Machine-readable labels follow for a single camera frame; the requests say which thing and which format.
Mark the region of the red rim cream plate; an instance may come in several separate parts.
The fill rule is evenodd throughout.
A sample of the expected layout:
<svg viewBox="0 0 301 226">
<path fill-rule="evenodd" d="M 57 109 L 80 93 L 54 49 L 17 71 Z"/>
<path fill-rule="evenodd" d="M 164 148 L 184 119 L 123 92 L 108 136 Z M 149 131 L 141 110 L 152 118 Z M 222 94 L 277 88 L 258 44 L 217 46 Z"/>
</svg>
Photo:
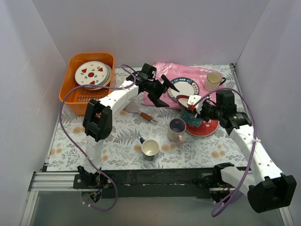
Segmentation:
<svg viewBox="0 0 301 226">
<path fill-rule="evenodd" d="M 191 95 L 190 96 L 178 95 L 176 97 L 176 101 L 182 110 L 193 111 L 195 109 L 193 104 L 189 104 L 190 97 L 191 97 Z"/>
</svg>

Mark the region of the iridescent mug pink handle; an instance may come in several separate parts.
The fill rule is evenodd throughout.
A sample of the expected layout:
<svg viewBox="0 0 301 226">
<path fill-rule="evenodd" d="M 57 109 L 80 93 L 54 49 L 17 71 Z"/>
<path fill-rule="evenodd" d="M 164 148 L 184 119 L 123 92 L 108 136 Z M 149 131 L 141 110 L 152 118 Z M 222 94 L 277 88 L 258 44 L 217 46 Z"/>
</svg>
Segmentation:
<svg viewBox="0 0 301 226">
<path fill-rule="evenodd" d="M 182 147 L 184 144 L 185 131 L 185 121 L 180 118 L 174 118 L 168 125 L 167 138 L 172 142 L 176 142 L 178 147 Z"/>
</svg>

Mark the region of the watermelon plate blue rim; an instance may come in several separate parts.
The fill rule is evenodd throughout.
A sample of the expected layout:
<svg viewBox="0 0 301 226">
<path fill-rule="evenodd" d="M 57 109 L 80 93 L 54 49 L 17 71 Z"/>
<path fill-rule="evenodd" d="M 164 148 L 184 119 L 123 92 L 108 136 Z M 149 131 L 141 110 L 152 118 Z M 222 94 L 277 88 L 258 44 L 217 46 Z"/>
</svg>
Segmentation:
<svg viewBox="0 0 301 226">
<path fill-rule="evenodd" d="M 107 66 L 99 61 L 82 64 L 75 72 L 74 78 L 79 85 L 102 85 L 108 77 Z"/>
<path fill-rule="evenodd" d="M 109 83 L 110 83 L 110 80 L 111 80 L 111 74 L 112 74 L 112 69 L 106 65 L 106 68 L 107 68 L 107 76 L 105 78 L 105 80 L 100 84 L 101 86 L 108 86 Z M 88 89 L 88 90 L 98 90 L 98 89 L 101 89 L 101 87 L 85 87 L 85 89 Z"/>
</svg>

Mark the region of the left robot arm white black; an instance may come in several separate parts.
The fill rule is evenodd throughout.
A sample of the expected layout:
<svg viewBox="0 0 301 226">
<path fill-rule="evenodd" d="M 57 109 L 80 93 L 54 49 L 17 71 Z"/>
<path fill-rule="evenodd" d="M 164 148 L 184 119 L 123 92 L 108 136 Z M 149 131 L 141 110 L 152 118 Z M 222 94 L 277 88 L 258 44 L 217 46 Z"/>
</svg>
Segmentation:
<svg viewBox="0 0 301 226">
<path fill-rule="evenodd" d="M 83 120 L 86 134 L 85 160 L 82 166 L 78 166 L 81 180 L 89 187 L 96 188 L 100 183 L 100 165 L 97 160 L 102 153 L 104 140 L 112 131 L 112 118 L 114 113 L 126 101 L 142 92 L 148 93 L 149 100 L 156 107 L 168 107 L 168 104 L 160 100 L 162 94 L 168 89 L 179 91 L 165 76 L 161 80 L 155 78 L 157 69 L 149 64 L 144 64 L 140 71 L 129 72 L 129 76 L 114 91 L 99 100 L 91 99 L 88 102 Z"/>
</svg>

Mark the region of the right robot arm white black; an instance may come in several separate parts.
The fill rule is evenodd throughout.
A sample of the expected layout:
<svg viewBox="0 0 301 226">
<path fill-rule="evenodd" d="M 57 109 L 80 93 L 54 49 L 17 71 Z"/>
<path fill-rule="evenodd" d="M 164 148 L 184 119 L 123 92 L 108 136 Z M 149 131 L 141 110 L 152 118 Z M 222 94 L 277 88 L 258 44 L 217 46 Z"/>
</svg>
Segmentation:
<svg viewBox="0 0 301 226">
<path fill-rule="evenodd" d="M 207 96 L 200 98 L 191 107 L 197 117 L 204 121 L 217 120 L 235 141 L 245 159 L 246 170 L 241 172 L 233 164 L 216 166 L 213 183 L 218 187 L 230 184 L 235 190 L 223 198 L 212 212 L 218 216 L 225 208 L 244 194 L 257 213 L 287 207 L 291 204 L 297 182 L 292 175 L 285 175 L 267 154 L 257 137 L 257 124 L 252 114 L 238 112 L 235 104 L 236 90 L 221 88 L 214 91 L 216 101 Z"/>
</svg>

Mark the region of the orange plastic dish bin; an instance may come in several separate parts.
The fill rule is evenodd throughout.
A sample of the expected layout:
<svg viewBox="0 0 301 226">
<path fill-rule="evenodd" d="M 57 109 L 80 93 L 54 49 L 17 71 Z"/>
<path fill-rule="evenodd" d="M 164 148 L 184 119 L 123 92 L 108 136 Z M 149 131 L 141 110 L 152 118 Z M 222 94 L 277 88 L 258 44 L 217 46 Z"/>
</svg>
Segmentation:
<svg viewBox="0 0 301 226">
<path fill-rule="evenodd" d="M 61 90 L 59 93 L 60 101 L 63 101 L 65 96 L 73 88 L 78 86 L 75 81 L 74 75 L 76 70 L 82 66 L 84 63 L 89 61 L 100 61 L 108 65 L 112 69 L 112 75 L 109 79 L 108 86 L 113 87 L 115 85 L 115 57 L 108 52 L 90 52 L 90 53 L 78 53 L 74 55 L 67 66 Z M 78 88 L 68 95 L 65 104 L 70 107 L 70 109 L 79 116 L 85 115 L 88 101 L 97 98 L 102 98 L 111 93 L 111 89 L 98 89 L 95 91 L 87 90 L 85 88 Z"/>
</svg>

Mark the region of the round plate dark green rim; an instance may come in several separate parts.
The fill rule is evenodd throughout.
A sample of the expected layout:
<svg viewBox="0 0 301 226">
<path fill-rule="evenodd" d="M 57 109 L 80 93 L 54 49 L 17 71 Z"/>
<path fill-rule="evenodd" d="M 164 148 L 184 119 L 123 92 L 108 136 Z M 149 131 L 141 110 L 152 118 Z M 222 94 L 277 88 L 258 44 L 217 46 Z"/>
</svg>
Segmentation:
<svg viewBox="0 0 301 226">
<path fill-rule="evenodd" d="M 185 95 L 185 96 L 191 96 L 191 95 L 198 95 L 199 94 L 199 86 L 198 84 L 189 78 L 186 77 L 179 77 L 171 80 L 171 83 L 176 87 L 178 90 L 175 91 L 171 88 L 167 90 L 169 97 L 176 101 L 176 97 L 178 95 Z"/>
</svg>

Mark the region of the cream mug dark rim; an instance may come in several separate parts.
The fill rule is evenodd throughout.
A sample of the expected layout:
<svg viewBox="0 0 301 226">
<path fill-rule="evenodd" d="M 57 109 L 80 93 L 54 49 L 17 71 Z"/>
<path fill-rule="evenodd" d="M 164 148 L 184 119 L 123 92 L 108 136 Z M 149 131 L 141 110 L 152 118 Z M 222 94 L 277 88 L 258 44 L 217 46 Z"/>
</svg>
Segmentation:
<svg viewBox="0 0 301 226">
<path fill-rule="evenodd" d="M 218 89 L 226 81 L 226 78 L 222 77 L 219 73 L 208 73 L 204 82 L 204 87 L 207 91 L 213 91 Z"/>
</svg>

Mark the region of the floral table mat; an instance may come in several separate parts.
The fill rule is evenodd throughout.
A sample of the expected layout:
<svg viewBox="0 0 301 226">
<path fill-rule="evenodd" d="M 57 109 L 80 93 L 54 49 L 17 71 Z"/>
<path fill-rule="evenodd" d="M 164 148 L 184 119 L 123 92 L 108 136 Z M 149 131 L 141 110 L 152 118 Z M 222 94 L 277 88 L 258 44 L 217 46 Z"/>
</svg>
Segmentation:
<svg viewBox="0 0 301 226">
<path fill-rule="evenodd" d="M 167 138 L 167 130 L 170 121 L 180 117 L 180 110 L 142 105 L 142 100 L 142 95 L 134 97 L 140 110 L 157 123 L 151 123 L 137 113 L 118 109 L 113 116 L 112 132 L 106 138 L 99 158 L 104 170 L 211 168 L 224 162 L 237 167 L 247 165 L 239 147 L 221 126 L 205 137 L 185 132 L 184 144 L 179 148 Z M 56 128 L 47 161 L 48 171 L 76 171 L 84 162 L 81 150 L 86 148 L 86 135 L 82 121 L 83 118 L 70 107 L 63 107 L 62 120 Z M 144 159 L 141 137 L 159 144 L 159 153 L 154 160 Z"/>
</svg>

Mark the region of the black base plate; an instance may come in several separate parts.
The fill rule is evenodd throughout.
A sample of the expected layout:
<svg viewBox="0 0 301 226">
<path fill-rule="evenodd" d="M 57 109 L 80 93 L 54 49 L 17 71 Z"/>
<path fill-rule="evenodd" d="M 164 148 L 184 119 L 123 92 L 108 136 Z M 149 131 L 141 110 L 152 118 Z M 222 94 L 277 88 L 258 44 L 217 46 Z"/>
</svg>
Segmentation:
<svg viewBox="0 0 301 226">
<path fill-rule="evenodd" d="M 105 170 L 105 175 L 81 169 L 74 176 L 73 188 L 100 189 L 102 198 L 196 197 L 209 199 L 211 193 L 227 195 L 232 186 L 217 182 L 213 168 Z"/>
</svg>

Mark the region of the aluminium frame rail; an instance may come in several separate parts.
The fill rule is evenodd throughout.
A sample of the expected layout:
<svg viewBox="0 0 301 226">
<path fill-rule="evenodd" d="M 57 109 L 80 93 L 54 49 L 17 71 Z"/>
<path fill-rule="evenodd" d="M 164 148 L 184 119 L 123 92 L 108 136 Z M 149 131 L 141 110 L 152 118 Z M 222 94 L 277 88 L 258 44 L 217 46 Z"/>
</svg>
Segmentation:
<svg viewBox="0 0 301 226">
<path fill-rule="evenodd" d="M 29 185 L 20 225 L 30 225 L 39 192 L 95 191 L 94 188 L 89 188 L 80 183 L 81 179 L 77 178 L 76 172 L 35 172 Z"/>
</svg>

